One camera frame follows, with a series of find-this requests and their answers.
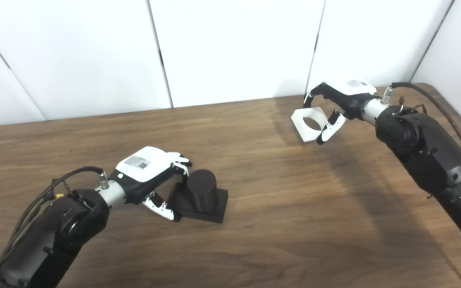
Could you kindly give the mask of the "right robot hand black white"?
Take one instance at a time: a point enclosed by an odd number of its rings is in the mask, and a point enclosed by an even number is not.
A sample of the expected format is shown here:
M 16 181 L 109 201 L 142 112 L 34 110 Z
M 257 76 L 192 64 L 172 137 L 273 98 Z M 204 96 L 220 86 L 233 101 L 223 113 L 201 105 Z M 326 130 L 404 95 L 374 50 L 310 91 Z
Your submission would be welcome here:
M 362 120 L 363 107 L 370 100 L 379 99 L 375 87 L 362 80 L 328 80 L 318 84 L 307 92 L 303 108 L 311 107 L 315 96 L 322 95 L 324 99 L 335 103 L 335 109 L 322 128 L 316 142 L 325 144 L 344 125 L 346 120 Z

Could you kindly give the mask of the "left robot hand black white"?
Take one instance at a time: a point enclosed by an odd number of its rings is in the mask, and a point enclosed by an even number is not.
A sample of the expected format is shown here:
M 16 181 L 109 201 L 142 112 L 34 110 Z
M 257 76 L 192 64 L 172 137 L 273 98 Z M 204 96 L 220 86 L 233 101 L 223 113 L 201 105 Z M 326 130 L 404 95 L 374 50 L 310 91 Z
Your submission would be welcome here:
M 156 189 L 174 175 L 181 175 L 186 183 L 191 166 L 191 161 L 179 152 L 146 146 L 117 164 L 108 178 L 108 190 L 100 193 L 109 208 L 143 204 L 157 215 L 179 222 L 181 215 L 168 207 Z

